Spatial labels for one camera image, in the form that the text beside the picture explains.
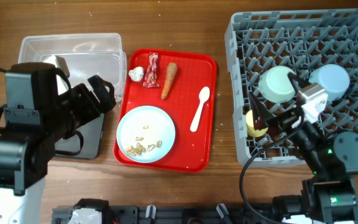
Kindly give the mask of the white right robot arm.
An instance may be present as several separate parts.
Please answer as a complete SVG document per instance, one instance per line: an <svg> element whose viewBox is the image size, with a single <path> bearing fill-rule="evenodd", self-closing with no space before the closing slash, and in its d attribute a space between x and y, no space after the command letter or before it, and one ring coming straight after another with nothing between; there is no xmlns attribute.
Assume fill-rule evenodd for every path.
<svg viewBox="0 0 358 224"><path fill-rule="evenodd" d="M322 223L358 223L358 198L353 182L358 176L358 133L339 130L328 136L320 135L314 123L326 107L326 90L295 74L288 73L287 77L297 94L296 104L278 116L270 113L253 93L248 94L254 127L268 128L275 134L284 133L284 137L269 144L268 148L292 141L313 178L302 182L301 195L274 197L268 215L250 204L240 186L243 201L254 217L267 223L283 223L293 215L304 215Z"/></svg>

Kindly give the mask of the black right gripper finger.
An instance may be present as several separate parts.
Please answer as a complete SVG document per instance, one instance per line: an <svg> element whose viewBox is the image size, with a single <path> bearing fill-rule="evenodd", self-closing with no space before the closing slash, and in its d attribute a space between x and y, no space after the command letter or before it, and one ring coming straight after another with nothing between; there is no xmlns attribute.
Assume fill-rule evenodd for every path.
<svg viewBox="0 0 358 224"><path fill-rule="evenodd" d="M249 92L249 99L253 115L252 120L254 129L262 130L269 127L275 128L274 115L269 112L265 105L261 103L252 92Z"/></svg>
<svg viewBox="0 0 358 224"><path fill-rule="evenodd" d="M304 81L294 73L288 73L287 77L295 93L298 93L300 90L306 87L306 81Z"/></svg>

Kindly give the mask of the light blue bowl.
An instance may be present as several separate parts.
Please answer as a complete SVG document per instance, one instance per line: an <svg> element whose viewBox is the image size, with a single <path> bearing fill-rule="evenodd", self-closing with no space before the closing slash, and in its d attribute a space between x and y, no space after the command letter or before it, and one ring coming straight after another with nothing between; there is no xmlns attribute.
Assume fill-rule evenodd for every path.
<svg viewBox="0 0 358 224"><path fill-rule="evenodd" d="M328 64L314 70L309 77L309 82L322 86L328 94L328 101L332 102L343 97L349 88L350 78L343 67Z"/></svg>

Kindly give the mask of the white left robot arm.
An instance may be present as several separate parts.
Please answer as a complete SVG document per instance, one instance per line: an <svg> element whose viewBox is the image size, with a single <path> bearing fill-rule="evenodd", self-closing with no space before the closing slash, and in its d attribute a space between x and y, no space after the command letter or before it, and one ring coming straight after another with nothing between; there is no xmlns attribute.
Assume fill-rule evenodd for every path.
<svg viewBox="0 0 358 224"><path fill-rule="evenodd" d="M0 106L0 223L38 223L48 162L61 139L111 111L111 83L93 75L58 92L65 72L50 63L26 62L4 72L6 103Z"/></svg>

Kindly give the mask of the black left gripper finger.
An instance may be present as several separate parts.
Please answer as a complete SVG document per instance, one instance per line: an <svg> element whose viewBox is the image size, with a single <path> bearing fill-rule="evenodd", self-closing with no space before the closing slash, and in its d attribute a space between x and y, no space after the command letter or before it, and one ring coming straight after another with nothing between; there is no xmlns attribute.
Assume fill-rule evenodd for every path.
<svg viewBox="0 0 358 224"><path fill-rule="evenodd" d="M84 144L84 137L77 130L72 131L72 136L74 136L74 135L76 135L78 137L78 139L80 140L80 149L78 151L72 152L72 151L61 151L61 150L56 149L55 153L59 154L59 155L63 155L63 156L76 156L76 155L78 155L82 151L83 144Z"/></svg>
<svg viewBox="0 0 358 224"><path fill-rule="evenodd" d="M99 100L98 109L100 112L107 113L111 111L116 106L113 85L98 75L90 77L88 83L91 85L93 93Z"/></svg>

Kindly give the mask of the mint green bowl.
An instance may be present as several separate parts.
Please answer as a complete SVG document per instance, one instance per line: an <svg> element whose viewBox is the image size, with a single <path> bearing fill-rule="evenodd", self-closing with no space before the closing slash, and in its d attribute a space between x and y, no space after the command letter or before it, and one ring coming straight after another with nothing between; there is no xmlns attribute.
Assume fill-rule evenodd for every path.
<svg viewBox="0 0 358 224"><path fill-rule="evenodd" d="M264 72L259 79L262 96L272 103L285 103L295 95L288 74L295 72L286 66L276 66Z"/></svg>

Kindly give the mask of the yellow plastic cup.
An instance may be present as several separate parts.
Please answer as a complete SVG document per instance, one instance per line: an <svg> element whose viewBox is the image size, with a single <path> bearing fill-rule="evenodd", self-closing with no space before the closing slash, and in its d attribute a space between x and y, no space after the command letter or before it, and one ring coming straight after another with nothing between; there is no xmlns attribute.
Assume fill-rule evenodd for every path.
<svg viewBox="0 0 358 224"><path fill-rule="evenodd" d="M258 138L263 136L264 134L267 133L268 128L264 128L264 129L255 129L254 128L254 120L253 120L253 114L252 114L252 110L249 110L246 113L246 126L247 126L247 135L253 138Z"/></svg>

